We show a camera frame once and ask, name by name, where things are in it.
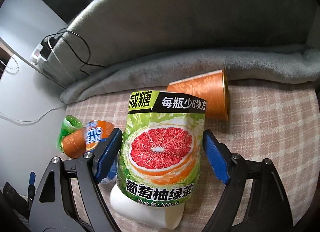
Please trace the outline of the blue Arctic Ocean bottle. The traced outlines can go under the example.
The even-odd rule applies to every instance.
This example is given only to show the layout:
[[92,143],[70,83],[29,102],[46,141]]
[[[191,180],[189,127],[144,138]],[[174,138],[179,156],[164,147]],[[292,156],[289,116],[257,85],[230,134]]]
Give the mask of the blue Arctic Ocean bottle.
[[[92,120],[85,127],[86,151],[95,149],[97,144],[105,141],[114,129],[114,124],[102,120]],[[117,161],[114,160],[111,169],[106,178],[102,179],[102,184],[112,183],[116,181]]]

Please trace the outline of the grapefruit green tea bottle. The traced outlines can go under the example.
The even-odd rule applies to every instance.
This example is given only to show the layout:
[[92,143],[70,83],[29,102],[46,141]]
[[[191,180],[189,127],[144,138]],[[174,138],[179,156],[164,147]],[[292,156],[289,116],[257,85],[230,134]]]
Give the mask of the grapefruit green tea bottle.
[[125,196],[150,207],[191,197],[200,176],[206,105],[184,93],[131,93],[117,161],[117,185]]

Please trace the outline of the white power strip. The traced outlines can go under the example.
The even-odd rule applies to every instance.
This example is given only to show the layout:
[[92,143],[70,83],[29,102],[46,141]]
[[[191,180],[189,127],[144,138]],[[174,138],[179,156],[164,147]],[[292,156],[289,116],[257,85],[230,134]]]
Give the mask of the white power strip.
[[40,65],[47,62],[51,49],[55,46],[57,39],[53,36],[43,39],[37,47],[33,50],[30,56],[32,65]]

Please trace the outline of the grey fleece blanket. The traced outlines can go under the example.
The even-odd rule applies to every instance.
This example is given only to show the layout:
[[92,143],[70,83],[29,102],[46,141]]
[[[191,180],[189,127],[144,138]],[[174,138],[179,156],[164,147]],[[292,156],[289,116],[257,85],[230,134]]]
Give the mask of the grey fleece blanket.
[[65,104],[225,69],[228,80],[259,79],[288,84],[319,79],[319,49],[308,45],[168,51],[117,63],[69,86]]

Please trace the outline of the grey sofa backrest cushion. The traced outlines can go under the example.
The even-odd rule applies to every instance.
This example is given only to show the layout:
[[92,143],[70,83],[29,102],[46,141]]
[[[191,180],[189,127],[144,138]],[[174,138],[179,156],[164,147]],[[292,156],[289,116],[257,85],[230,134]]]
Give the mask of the grey sofa backrest cushion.
[[316,0],[94,0],[41,69],[68,88],[161,52],[308,45],[317,8]]

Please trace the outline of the white plastic cup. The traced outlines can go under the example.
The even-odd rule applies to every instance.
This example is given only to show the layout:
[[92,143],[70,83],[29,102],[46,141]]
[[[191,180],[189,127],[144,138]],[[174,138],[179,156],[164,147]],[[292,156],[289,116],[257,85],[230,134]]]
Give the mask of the white plastic cup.
[[149,207],[139,204],[125,196],[117,184],[110,192],[112,209],[130,220],[156,228],[176,229],[183,217],[185,204],[172,207]]

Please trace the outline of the large orange paper cup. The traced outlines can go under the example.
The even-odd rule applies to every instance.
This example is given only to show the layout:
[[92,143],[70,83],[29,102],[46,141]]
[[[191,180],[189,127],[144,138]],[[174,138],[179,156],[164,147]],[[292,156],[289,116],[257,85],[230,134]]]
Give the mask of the large orange paper cup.
[[61,142],[63,153],[72,159],[77,159],[87,151],[91,151],[92,148],[87,147],[85,137],[85,127],[65,136]]

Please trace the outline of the small orange paper cup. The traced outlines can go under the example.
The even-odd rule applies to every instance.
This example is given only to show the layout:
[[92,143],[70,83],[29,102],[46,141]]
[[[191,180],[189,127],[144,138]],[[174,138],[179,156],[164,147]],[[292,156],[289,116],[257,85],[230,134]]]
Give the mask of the small orange paper cup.
[[206,117],[229,120],[230,99],[224,69],[171,82],[167,86],[167,91],[200,97],[207,101]]

